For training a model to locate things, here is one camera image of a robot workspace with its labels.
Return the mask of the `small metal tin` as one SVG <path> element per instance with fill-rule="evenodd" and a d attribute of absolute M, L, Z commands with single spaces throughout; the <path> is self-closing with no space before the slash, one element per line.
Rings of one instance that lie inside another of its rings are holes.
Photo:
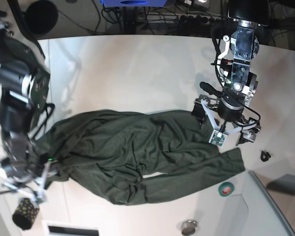
<path fill-rule="evenodd" d="M 196 233 L 198 222 L 195 220 L 186 220 L 181 225 L 181 234 L 183 236 L 192 236 Z"/>

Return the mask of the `blue box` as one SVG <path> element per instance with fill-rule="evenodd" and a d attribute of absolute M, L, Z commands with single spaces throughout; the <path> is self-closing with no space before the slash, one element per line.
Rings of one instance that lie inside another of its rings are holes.
<path fill-rule="evenodd" d="M 105 7 L 163 7 L 166 4 L 166 0 L 100 0 L 99 1 Z"/>

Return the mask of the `dark green t-shirt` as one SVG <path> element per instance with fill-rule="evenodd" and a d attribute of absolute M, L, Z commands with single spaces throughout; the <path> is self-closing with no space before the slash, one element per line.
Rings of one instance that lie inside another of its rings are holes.
<path fill-rule="evenodd" d="M 51 158 L 47 183 L 72 179 L 115 205 L 173 201 L 245 171 L 240 149 L 221 153 L 212 127 L 188 111 L 100 110 L 55 123 L 36 142 Z"/>

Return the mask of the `power strip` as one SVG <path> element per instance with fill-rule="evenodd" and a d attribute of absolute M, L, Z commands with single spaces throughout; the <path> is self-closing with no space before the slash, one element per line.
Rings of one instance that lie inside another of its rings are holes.
<path fill-rule="evenodd" d="M 178 15 L 178 16 L 169 16 L 169 15 L 149 15 L 147 17 L 148 23 L 164 23 L 164 24 L 178 24 L 178 25 L 205 25 L 210 26 L 215 23 L 218 23 L 221 19 L 214 18 L 210 16 L 202 15 Z"/>

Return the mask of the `green tape roll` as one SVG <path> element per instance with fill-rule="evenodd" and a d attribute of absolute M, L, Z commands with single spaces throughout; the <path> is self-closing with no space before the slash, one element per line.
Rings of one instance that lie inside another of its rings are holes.
<path fill-rule="evenodd" d="M 231 182 L 223 182 L 218 187 L 219 195 L 222 197 L 229 196 L 235 189 L 235 186 Z"/>

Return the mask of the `black round stand base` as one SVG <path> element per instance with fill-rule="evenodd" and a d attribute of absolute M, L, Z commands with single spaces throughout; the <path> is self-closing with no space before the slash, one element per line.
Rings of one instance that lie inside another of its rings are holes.
<path fill-rule="evenodd" d="M 45 35 L 56 25 L 59 17 L 57 7 L 49 0 L 33 2 L 23 12 L 29 30 L 34 35 Z"/>

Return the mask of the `white slotted tray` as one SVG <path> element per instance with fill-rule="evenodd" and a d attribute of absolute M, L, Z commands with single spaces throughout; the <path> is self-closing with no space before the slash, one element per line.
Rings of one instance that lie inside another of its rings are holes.
<path fill-rule="evenodd" d="M 97 227 L 83 226 L 70 222 L 42 221 L 46 236 L 99 236 Z"/>

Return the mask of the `black yellow-dotted cup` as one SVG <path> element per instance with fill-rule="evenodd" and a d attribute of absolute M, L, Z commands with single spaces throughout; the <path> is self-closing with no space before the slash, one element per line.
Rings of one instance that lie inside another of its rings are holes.
<path fill-rule="evenodd" d="M 32 228 L 39 210 L 39 207 L 34 205 L 29 198 L 22 198 L 12 214 L 12 221 L 21 230 L 29 230 Z"/>

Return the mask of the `small black clip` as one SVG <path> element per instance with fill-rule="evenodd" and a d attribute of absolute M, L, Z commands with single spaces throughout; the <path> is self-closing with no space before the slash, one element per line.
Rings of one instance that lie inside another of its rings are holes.
<path fill-rule="evenodd" d="M 273 154 L 267 150 L 261 150 L 260 160 L 267 162 L 272 158 Z"/>

